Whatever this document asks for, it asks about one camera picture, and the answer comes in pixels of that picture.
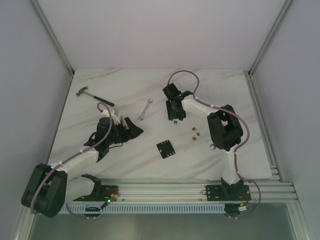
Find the black fuse box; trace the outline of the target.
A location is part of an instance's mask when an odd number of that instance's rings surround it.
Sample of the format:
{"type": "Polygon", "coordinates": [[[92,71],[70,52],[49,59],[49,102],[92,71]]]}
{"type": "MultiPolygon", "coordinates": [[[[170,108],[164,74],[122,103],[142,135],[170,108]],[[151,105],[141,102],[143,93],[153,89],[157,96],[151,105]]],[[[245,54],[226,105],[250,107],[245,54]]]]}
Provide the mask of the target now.
{"type": "Polygon", "coordinates": [[[166,159],[176,154],[173,145],[169,140],[162,141],[156,145],[162,159],[166,159]]]}

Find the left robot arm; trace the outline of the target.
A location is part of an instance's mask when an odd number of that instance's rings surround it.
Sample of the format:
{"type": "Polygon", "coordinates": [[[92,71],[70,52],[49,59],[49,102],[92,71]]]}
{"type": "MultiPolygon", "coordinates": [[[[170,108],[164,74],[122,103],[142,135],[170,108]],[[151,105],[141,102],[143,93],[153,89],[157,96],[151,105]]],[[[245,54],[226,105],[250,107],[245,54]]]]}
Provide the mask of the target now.
{"type": "Polygon", "coordinates": [[[33,214],[52,218],[72,201],[105,200],[101,179],[85,170],[101,161],[111,146],[126,143],[144,132],[129,117],[124,120],[126,125],[102,117],[84,150],[58,163],[38,164],[22,194],[21,204],[33,214]]]}

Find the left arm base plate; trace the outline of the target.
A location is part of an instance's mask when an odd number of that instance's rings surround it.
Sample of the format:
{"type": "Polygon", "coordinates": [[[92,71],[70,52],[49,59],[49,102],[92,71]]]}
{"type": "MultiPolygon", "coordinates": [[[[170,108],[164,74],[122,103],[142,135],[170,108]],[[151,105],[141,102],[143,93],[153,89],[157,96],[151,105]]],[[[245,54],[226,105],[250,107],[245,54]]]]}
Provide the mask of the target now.
{"type": "Polygon", "coordinates": [[[118,185],[101,185],[100,187],[95,187],[90,195],[76,198],[74,202],[105,202],[115,197],[118,191],[118,185]]]}

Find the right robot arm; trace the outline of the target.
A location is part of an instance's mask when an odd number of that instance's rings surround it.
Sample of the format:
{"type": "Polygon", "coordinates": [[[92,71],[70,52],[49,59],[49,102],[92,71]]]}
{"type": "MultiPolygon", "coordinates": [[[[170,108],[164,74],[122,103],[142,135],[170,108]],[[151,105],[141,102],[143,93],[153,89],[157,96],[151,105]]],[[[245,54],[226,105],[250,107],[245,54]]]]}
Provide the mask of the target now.
{"type": "Polygon", "coordinates": [[[187,113],[207,119],[212,144],[220,150],[223,163],[221,193],[228,200],[234,199],[243,187],[244,181],[239,174],[236,153],[242,142],[243,129],[233,107],[218,107],[206,103],[191,91],[181,92],[173,83],[165,86],[162,91],[167,98],[169,120],[182,121],[187,113]]]}

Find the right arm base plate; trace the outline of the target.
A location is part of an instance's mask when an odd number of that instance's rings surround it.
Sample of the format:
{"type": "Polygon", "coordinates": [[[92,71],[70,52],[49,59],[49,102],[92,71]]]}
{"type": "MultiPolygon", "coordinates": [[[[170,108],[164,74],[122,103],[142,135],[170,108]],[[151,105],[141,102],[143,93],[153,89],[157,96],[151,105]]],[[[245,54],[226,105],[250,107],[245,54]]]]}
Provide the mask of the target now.
{"type": "Polygon", "coordinates": [[[240,202],[250,201],[252,199],[248,185],[224,186],[224,185],[206,185],[205,195],[208,201],[213,202],[240,202]]]}

